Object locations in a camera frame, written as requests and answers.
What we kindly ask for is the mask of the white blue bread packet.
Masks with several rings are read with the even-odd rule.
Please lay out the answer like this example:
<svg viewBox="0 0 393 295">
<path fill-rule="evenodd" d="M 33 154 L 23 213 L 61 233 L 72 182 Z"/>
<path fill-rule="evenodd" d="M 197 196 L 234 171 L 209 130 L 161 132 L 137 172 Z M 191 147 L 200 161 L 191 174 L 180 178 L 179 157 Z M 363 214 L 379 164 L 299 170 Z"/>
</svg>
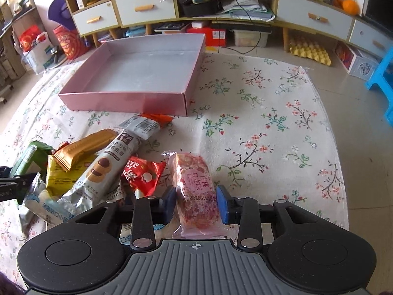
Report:
<svg viewBox="0 0 393 295">
<path fill-rule="evenodd" d="M 23 204 L 39 218 L 48 224 L 56 226 L 75 217 L 58 200 L 67 190 L 57 187 L 47 187 L 41 174 L 35 174 L 30 188 L 27 190 Z"/>
</svg>

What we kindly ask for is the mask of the green snack packet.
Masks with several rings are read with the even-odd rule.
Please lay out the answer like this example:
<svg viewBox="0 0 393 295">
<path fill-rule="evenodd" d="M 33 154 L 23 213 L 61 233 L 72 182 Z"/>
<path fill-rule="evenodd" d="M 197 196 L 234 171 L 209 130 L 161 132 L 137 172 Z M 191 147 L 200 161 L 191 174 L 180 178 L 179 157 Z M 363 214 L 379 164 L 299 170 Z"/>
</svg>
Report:
<svg viewBox="0 0 393 295">
<path fill-rule="evenodd" d="M 9 176 L 39 173 L 41 178 L 46 176 L 48 156 L 52 155 L 53 147 L 40 141 L 30 142 L 26 150 L 13 165 Z"/>
</svg>

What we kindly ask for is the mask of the red snack packet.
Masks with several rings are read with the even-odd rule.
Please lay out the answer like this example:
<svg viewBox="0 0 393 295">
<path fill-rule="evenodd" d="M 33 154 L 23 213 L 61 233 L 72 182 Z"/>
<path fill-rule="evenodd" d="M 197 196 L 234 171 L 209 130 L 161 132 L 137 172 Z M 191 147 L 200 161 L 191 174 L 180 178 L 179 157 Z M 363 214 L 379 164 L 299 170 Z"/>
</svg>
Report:
<svg viewBox="0 0 393 295">
<path fill-rule="evenodd" d="M 121 173 L 121 186 L 127 194 L 133 193 L 136 199 L 152 196 L 165 167 L 166 162 L 132 156 Z"/>
</svg>

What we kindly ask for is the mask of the yellow snack packet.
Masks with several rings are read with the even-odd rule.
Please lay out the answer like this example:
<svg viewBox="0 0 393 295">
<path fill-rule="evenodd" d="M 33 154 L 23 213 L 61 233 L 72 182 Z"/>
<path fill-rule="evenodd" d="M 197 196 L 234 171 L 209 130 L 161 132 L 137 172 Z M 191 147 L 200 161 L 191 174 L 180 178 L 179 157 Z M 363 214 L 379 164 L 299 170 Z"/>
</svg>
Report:
<svg viewBox="0 0 393 295">
<path fill-rule="evenodd" d="M 75 182 L 81 177 L 84 171 L 96 159 L 97 154 L 87 157 L 83 161 L 79 161 L 73 165 L 70 171 L 64 171 L 61 166 L 50 155 L 48 158 L 47 173 L 46 173 L 46 189 L 51 196 L 60 198 L 67 191 L 72 189 Z"/>
</svg>

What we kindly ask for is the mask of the pink strawberry snack packet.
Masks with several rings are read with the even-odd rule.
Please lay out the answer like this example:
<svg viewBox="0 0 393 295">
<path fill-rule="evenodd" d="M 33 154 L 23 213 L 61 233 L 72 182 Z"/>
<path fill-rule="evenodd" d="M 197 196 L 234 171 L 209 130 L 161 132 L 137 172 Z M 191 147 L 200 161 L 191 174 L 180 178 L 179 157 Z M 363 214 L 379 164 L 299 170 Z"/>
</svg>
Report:
<svg viewBox="0 0 393 295">
<path fill-rule="evenodd" d="M 175 239 L 214 239 L 228 236 L 221 222 L 209 167 L 202 156 L 190 152 L 166 152 L 168 169 L 177 192 L 179 227 Z"/>
</svg>

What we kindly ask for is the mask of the silver chocolate pie snack pack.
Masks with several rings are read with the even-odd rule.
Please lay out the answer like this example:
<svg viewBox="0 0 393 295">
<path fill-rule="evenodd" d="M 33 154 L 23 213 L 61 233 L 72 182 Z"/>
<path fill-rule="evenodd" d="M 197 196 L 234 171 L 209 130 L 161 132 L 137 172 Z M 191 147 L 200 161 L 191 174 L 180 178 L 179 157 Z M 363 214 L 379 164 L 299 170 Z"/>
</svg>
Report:
<svg viewBox="0 0 393 295">
<path fill-rule="evenodd" d="M 75 216 L 103 200 L 128 159 L 162 128 L 148 118 L 134 115 L 119 124 L 121 131 L 58 202 Z"/>
</svg>

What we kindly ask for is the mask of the gold wafer bar packet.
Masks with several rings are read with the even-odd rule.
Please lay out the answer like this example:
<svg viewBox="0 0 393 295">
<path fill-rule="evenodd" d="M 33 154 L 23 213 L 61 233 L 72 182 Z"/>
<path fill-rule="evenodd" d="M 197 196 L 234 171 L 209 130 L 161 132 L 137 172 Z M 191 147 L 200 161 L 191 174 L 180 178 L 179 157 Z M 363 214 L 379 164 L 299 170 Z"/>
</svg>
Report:
<svg viewBox="0 0 393 295">
<path fill-rule="evenodd" d="M 118 135 L 112 129 L 103 129 L 73 143 L 63 143 L 53 154 L 57 164 L 66 172 L 78 162 L 105 148 Z"/>
</svg>

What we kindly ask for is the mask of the orange silver snack packet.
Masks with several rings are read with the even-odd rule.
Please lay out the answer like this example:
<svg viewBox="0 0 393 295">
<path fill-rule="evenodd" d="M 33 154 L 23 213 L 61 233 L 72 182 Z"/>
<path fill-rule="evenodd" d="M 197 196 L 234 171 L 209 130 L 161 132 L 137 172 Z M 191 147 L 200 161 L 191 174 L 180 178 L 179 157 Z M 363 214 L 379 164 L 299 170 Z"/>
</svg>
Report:
<svg viewBox="0 0 393 295">
<path fill-rule="evenodd" d="M 162 115 L 162 114 L 141 113 L 141 114 L 139 114 L 139 116 L 144 117 L 144 118 L 148 118 L 150 120 L 157 122 L 161 128 L 167 126 L 173 120 L 172 116 Z"/>
</svg>

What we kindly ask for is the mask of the pink shallow cardboard box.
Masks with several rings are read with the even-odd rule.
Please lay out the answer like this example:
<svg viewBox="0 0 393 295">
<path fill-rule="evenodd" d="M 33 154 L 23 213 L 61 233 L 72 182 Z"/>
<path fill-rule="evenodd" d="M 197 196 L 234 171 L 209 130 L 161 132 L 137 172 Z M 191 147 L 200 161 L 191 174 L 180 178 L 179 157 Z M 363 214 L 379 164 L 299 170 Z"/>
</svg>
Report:
<svg viewBox="0 0 393 295">
<path fill-rule="evenodd" d="M 204 56 L 199 33 L 112 40 L 81 64 L 59 97 L 73 111 L 185 117 Z"/>
</svg>

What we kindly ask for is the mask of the red gift bag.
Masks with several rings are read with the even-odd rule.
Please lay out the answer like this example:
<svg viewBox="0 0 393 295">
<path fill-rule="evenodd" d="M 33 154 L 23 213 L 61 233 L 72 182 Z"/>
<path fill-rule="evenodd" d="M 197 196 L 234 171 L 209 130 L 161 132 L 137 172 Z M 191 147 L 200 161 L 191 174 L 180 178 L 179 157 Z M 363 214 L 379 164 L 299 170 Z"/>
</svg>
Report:
<svg viewBox="0 0 393 295">
<path fill-rule="evenodd" d="M 58 25 L 53 32 L 68 60 L 74 60 L 90 49 L 76 29 L 70 30 Z"/>
</svg>

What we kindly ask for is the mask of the clear plastic storage bin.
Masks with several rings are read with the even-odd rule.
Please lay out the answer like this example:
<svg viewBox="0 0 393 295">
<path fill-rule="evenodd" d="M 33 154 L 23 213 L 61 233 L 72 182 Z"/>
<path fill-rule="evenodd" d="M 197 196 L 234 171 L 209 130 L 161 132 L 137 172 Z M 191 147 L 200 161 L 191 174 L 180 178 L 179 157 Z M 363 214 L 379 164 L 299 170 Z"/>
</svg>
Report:
<svg viewBox="0 0 393 295">
<path fill-rule="evenodd" d="M 238 47 L 266 47 L 270 32 L 234 30 L 235 45 Z"/>
</svg>

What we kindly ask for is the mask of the yellow egg tray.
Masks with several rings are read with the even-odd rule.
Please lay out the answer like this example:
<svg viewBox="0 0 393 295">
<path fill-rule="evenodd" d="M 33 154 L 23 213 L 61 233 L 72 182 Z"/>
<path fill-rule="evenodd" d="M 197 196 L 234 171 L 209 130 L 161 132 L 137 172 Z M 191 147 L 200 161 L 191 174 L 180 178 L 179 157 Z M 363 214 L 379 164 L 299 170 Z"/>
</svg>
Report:
<svg viewBox="0 0 393 295">
<path fill-rule="evenodd" d="M 294 56 L 311 59 L 326 66 L 332 64 L 327 50 L 318 42 L 305 37 L 291 37 L 289 39 L 289 50 Z"/>
</svg>

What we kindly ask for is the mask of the blue plastic stool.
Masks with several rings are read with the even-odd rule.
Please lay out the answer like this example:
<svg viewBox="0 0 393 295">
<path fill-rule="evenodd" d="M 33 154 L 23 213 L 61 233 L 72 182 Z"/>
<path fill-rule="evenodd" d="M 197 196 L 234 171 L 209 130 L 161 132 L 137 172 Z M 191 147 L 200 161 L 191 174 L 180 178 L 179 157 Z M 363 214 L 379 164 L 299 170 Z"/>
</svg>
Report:
<svg viewBox="0 0 393 295">
<path fill-rule="evenodd" d="M 378 85 L 388 100 L 388 108 L 384 114 L 385 120 L 392 126 L 392 109 L 393 109 L 393 91 L 392 91 L 392 73 L 387 72 L 388 67 L 392 64 L 393 48 L 390 48 L 382 61 L 373 72 L 371 78 L 365 82 L 367 90 Z"/>
</svg>

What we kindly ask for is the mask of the wooden tv cabinet with drawers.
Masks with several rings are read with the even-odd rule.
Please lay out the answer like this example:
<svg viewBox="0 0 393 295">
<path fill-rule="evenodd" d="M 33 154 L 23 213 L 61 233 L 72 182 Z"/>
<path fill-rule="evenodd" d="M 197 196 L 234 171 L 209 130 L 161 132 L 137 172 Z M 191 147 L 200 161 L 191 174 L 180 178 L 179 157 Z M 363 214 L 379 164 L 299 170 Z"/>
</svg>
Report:
<svg viewBox="0 0 393 295">
<path fill-rule="evenodd" d="M 80 35 L 136 25 L 206 18 L 226 23 L 276 25 L 321 34 L 358 47 L 377 57 L 392 47 L 392 32 L 360 13 L 348 15 L 342 1 L 324 0 L 65 0 Z"/>
</svg>

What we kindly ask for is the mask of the orange fruit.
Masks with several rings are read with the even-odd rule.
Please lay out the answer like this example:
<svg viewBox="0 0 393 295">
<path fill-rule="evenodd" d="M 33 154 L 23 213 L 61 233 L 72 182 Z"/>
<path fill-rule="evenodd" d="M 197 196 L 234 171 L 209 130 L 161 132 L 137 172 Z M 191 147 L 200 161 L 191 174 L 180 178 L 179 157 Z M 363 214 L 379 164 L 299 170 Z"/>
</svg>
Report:
<svg viewBox="0 0 393 295">
<path fill-rule="evenodd" d="M 355 0 L 343 0 L 342 9 L 348 15 L 356 16 L 360 13 L 360 8 Z"/>
</svg>

